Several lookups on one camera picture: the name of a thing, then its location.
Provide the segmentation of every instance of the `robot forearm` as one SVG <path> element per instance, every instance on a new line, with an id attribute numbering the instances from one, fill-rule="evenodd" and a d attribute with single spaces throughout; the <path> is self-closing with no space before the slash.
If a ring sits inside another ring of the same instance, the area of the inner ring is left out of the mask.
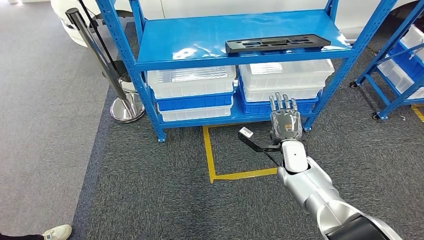
<path id="1" fill-rule="evenodd" d="M 288 145 L 295 142 L 302 144 L 296 140 L 287 141 Z M 293 150 L 290 150 L 290 154 L 302 155 L 302 153 L 295 154 Z M 333 186 L 328 174 L 311 157 L 300 160 L 306 162 L 307 169 L 293 172 L 288 171 L 287 166 L 293 165 L 291 161 L 298 162 L 299 159 L 286 157 L 289 156 L 288 153 L 284 156 L 284 166 L 277 168 L 277 177 L 303 210 L 311 215 L 323 239 L 401 240 L 399 235 L 383 221 L 368 216 L 346 203 Z"/>

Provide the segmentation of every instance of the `blue storage crate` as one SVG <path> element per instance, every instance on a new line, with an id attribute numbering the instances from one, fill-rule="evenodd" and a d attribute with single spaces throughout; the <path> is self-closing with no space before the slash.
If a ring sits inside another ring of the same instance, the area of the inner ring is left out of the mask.
<path id="1" fill-rule="evenodd" d="M 240 95 L 242 98 L 241 103 L 243 106 L 243 113 L 245 115 L 258 115 L 258 114 L 269 115 L 271 113 L 271 105 L 269 101 L 247 102 L 245 98 L 245 92 L 243 89 L 243 81 L 241 77 L 239 77 L 238 83 L 239 83 Z M 318 102 L 318 96 L 313 99 L 296 100 L 297 110 L 300 112 L 300 115 L 308 114 L 311 112 L 311 110 L 314 108 L 315 103 L 317 102 Z"/>
<path id="2" fill-rule="evenodd" d="M 407 47 L 405 47 L 400 41 L 397 41 L 388 54 L 391 56 L 405 51 L 406 49 Z M 402 53 L 393 57 L 393 61 L 397 63 L 413 81 L 415 81 L 424 75 L 424 63 L 416 55 L 410 59 L 412 54 L 413 51 Z"/>
<path id="3" fill-rule="evenodd" d="M 232 103 L 231 97 L 233 96 L 233 93 L 234 91 L 197 96 L 160 98 L 155 99 L 155 101 L 157 103 L 157 108 L 160 111 L 228 106 Z"/>

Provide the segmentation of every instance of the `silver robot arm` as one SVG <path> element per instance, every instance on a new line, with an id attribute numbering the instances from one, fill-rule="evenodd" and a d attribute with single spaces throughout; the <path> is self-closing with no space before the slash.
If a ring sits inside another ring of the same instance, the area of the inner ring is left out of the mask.
<path id="1" fill-rule="evenodd" d="M 366 215 L 346 203 L 333 186 L 330 176 L 309 156 L 299 140 L 302 120 L 296 101 L 291 104 L 286 95 L 284 105 L 279 93 L 270 96 L 270 133 L 273 144 L 257 144 L 253 133 L 243 127 L 238 137 L 256 152 L 265 153 L 277 167 L 277 177 L 292 193 L 294 199 L 317 224 L 325 240 L 401 240 L 402 238 L 382 220 Z M 267 152 L 280 151 L 283 160 L 273 159 Z"/>

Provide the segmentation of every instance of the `white storage bin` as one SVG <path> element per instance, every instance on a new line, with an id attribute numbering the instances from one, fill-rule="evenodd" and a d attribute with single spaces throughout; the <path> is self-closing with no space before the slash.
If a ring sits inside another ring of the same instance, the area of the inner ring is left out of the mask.
<path id="1" fill-rule="evenodd" d="M 235 66 L 213 66 L 147 72 L 156 99 L 228 93 L 233 90 Z"/>
<path id="2" fill-rule="evenodd" d="M 400 42 L 407 48 L 413 48 L 424 43 L 424 33 L 419 30 L 414 24 L 409 27 L 408 32 L 400 39 Z M 424 48 L 414 50 L 417 57 L 424 62 Z"/>
<path id="3" fill-rule="evenodd" d="M 164 122 L 217 118 L 230 116 L 231 107 L 233 106 L 233 104 L 234 100 L 231 97 L 231 105 L 227 106 L 199 107 L 172 111 L 159 111 L 159 113 L 162 115 L 162 119 Z"/>
<path id="4" fill-rule="evenodd" d="M 407 73 L 392 59 L 382 62 L 377 68 L 380 69 L 401 94 L 414 84 L 414 81 Z M 421 87 L 408 97 L 408 99 L 420 98 L 424 98 L 424 87 Z"/>
<path id="5" fill-rule="evenodd" d="M 326 79 L 334 73 L 330 59 L 256 63 L 239 68 L 248 89 L 325 86 Z"/>
<path id="6" fill-rule="evenodd" d="M 246 102 L 253 103 L 269 101 L 270 96 L 274 96 L 276 92 L 279 92 L 281 95 L 286 94 L 290 99 L 315 99 L 318 92 L 324 87 L 325 83 L 316 86 L 287 87 L 285 89 L 250 89 L 243 87 L 243 90 Z"/>

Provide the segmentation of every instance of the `cart wheel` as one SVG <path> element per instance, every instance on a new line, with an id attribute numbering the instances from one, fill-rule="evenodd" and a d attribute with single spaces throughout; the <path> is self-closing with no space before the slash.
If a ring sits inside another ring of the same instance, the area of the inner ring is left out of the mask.
<path id="1" fill-rule="evenodd" d="M 354 88 L 356 88 L 358 86 L 358 84 L 355 82 L 355 81 L 351 81 L 350 83 L 349 83 L 349 87 L 351 88 L 351 89 L 354 89 Z"/>
<path id="2" fill-rule="evenodd" d="M 379 114 L 378 114 L 378 113 L 376 113 L 376 112 L 373 112 L 373 113 L 372 113 L 372 119 L 374 119 L 374 120 L 378 120 L 378 119 L 380 119 Z"/>

